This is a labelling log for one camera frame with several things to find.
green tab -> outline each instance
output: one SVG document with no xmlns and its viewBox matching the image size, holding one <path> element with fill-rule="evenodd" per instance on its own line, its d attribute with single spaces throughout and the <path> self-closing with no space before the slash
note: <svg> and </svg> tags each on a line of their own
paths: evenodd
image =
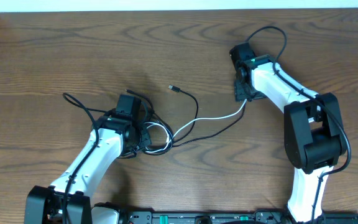
<svg viewBox="0 0 358 224">
<path fill-rule="evenodd" d="M 168 224 L 168 215 L 161 215 L 160 216 L 160 224 Z"/>
</svg>

white backdrop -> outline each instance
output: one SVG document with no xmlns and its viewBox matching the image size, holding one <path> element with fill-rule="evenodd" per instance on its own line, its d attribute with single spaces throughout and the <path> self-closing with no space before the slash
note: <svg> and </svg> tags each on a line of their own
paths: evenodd
<svg viewBox="0 0 358 224">
<path fill-rule="evenodd" d="M 358 0 L 0 0 L 0 12 L 358 7 Z"/>
</svg>

wooden table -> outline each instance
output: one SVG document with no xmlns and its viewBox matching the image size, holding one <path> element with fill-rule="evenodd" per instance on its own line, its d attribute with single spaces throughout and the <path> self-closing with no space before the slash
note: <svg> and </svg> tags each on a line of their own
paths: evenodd
<svg viewBox="0 0 358 224">
<path fill-rule="evenodd" d="M 329 177 L 323 209 L 358 212 L 358 9 L 18 13 L 0 14 L 0 223 L 22 223 L 30 189 L 55 180 L 88 139 L 89 118 L 63 92 L 101 109 L 115 107 L 127 88 L 144 93 L 175 130 L 195 105 L 169 85 L 194 94 L 200 116 L 232 113 L 239 103 L 229 50 L 269 24 L 288 34 L 280 59 L 286 72 L 338 97 L 353 157 Z M 257 54 L 276 55 L 282 43 L 274 31 L 252 39 Z M 197 122 L 190 137 L 234 119 Z M 93 202 L 169 211 L 283 208 L 292 182 L 283 115 L 257 100 L 215 138 L 115 161 Z"/>
</svg>

cable plug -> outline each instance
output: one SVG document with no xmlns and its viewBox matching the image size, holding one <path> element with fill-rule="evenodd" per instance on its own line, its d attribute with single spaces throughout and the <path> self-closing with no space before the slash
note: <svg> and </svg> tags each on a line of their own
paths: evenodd
<svg viewBox="0 0 358 224">
<path fill-rule="evenodd" d="M 179 87 L 176 87 L 176 86 L 173 86 L 173 85 L 169 85 L 169 88 L 172 90 L 172 91 L 175 91 L 177 93 L 180 93 L 181 90 Z"/>
</svg>

wooden tabletop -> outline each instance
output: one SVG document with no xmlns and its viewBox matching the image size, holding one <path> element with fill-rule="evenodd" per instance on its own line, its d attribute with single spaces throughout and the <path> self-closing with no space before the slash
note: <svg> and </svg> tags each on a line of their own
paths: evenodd
<svg viewBox="0 0 358 224">
<path fill-rule="evenodd" d="M 125 89 L 138 91 L 174 130 L 194 117 L 195 104 L 169 85 L 197 97 L 199 116 L 229 114 L 240 106 L 229 50 L 266 25 L 288 34 L 283 69 L 339 100 L 352 161 L 329 177 L 323 209 L 358 212 L 358 9 L 0 13 L 0 223 L 22 223 L 31 188 L 49 186 L 88 139 L 89 118 L 63 92 L 110 109 Z M 276 55 L 283 39 L 270 30 L 251 44 L 259 55 Z M 197 122 L 190 138 L 234 119 Z M 153 131 L 155 142 L 161 134 Z M 283 208 L 292 182 L 283 115 L 257 100 L 215 138 L 114 161 L 93 202 L 164 211 Z"/>
</svg>

